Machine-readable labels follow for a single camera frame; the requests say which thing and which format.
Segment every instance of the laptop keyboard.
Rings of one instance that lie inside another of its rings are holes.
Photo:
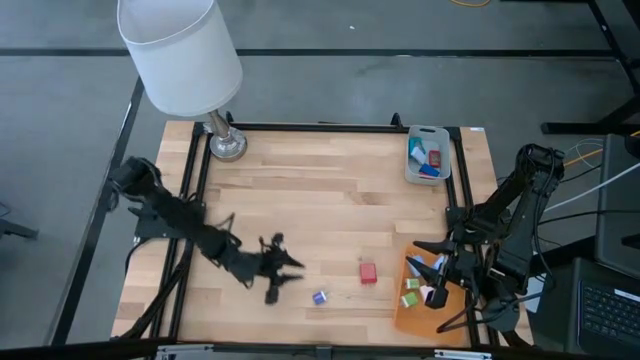
[[[584,282],[581,301],[582,329],[640,346],[639,301],[617,295],[612,288]]]

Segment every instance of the red cube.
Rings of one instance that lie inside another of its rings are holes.
[[[360,283],[375,284],[378,281],[376,275],[376,264],[360,264]]]

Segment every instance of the blue object in bin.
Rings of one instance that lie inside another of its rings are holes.
[[[319,291],[313,294],[313,302],[316,305],[321,305],[327,302],[327,295],[325,295],[324,291]]]
[[[422,139],[420,139],[419,137],[412,137],[409,138],[409,158],[411,158],[411,152],[413,151],[414,147],[418,147],[418,149],[420,149],[420,151],[422,151],[423,153],[426,154],[426,151],[424,151],[424,147],[422,147]]]
[[[438,177],[440,175],[440,171],[436,170],[434,167],[432,167],[429,164],[422,164],[422,166],[420,167],[420,172],[422,174],[433,176],[433,177]]]

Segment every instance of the white lampshade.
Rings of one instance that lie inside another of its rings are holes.
[[[215,0],[119,0],[118,28],[151,102],[195,116],[240,88],[242,66]]]

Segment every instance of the plastic container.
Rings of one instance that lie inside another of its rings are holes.
[[[420,174],[420,164],[414,161],[409,155],[409,139],[412,137],[420,138],[422,147],[429,154],[431,150],[440,151],[440,175],[438,177]],[[440,185],[443,180],[451,176],[451,154],[449,153],[449,132],[443,128],[434,126],[412,125],[409,128],[409,136],[407,137],[406,147],[406,166],[404,178],[408,182],[420,185]]]
[[[445,287],[449,290],[449,297],[447,298],[447,303],[444,307],[435,310],[425,306],[420,292],[414,289],[406,289],[405,286],[406,279],[413,278],[406,257],[413,257],[416,255],[421,256],[425,261],[424,263],[429,266],[434,264],[438,259],[437,255],[415,245],[408,245],[402,252],[402,257],[398,259],[399,271],[397,272],[395,279],[396,297],[394,299],[395,311],[393,312],[393,325],[401,332],[429,339],[432,344],[464,346],[466,342],[469,341],[467,337],[467,330],[465,328],[459,328],[440,334],[436,332],[438,326],[451,319],[460,311],[460,309],[464,308],[464,290],[460,286],[448,281]],[[418,281],[420,282],[420,285],[426,285],[426,282],[422,277],[419,277]],[[416,293],[420,303],[406,308],[403,306],[401,298],[410,292]],[[458,321],[466,321],[466,316],[458,319]]]

